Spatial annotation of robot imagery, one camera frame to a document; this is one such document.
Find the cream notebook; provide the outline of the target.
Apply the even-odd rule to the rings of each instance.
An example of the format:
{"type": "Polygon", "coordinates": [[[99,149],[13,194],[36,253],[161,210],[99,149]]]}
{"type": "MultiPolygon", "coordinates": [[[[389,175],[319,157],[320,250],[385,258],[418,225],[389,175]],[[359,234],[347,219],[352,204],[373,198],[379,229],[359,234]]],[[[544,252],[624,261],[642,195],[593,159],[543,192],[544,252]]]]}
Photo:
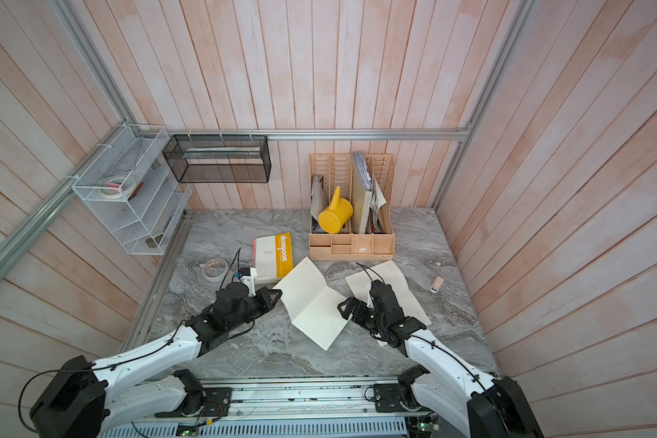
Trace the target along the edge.
{"type": "Polygon", "coordinates": [[[346,281],[356,299],[366,302],[371,308],[370,286],[373,280],[382,279],[392,287],[395,297],[406,317],[414,317],[427,327],[432,324],[423,307],[410,290],[405,276],[393,261],[390,260],[373,266],[368,271],[368,274],[361,270],[359,273],[346,277],[346,281]]]}

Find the white orange notebook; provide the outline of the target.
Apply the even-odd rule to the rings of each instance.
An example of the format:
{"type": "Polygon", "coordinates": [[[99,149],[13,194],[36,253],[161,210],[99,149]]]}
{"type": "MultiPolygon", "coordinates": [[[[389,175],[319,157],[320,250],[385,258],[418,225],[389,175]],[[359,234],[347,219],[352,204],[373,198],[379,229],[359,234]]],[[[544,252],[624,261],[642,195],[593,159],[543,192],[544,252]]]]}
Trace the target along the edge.
{"type": "Polygon", "coordinates": [[[259,285],[276,284],[294,268],[290,233],[257,237],[253,250],[259,285]]]}
{"type": "Polygon", "coordinates": [[[348,321],[338,306],[346,297],[330,288],[313,262],[305,257],[276,286],[291,323],[308,338],[328,350],[348,321]]]}

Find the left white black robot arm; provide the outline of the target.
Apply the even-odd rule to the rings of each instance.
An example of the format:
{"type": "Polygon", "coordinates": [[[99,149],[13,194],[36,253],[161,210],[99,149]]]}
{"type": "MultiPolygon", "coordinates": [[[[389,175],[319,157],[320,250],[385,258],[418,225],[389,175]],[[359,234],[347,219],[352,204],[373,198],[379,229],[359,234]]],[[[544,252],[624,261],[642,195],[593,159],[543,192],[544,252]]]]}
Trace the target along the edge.
{"type": "Polygon", "coordinates": [[[156,374],[191,361],[240,334],[280,301],[279,289],[251,292],[242,282],[219,290],[213,304],[170,334],[109,358],[78,356],[54,377],[29,411],[26,427],[40,437],[97,437],[149,415],[209,414],[206,390],[189,370],[156,374]]]}

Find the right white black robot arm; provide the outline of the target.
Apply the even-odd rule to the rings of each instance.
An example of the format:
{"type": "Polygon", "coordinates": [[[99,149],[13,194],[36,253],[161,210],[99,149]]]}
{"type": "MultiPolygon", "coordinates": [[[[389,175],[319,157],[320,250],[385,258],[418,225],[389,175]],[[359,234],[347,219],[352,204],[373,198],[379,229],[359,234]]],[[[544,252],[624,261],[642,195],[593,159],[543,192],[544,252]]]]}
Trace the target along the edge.
{"type": "Polygon", "coordinates": [[[341,317],[415,362],[397,383],[373,386],[377,411],[427,410],[466,437],[543,435],[516,381],[483,372],[452,352],[419,319],[404,314],[390,285],[372,281],[369,296],[368,302],[350,297],[339,303],[341,317]]]}

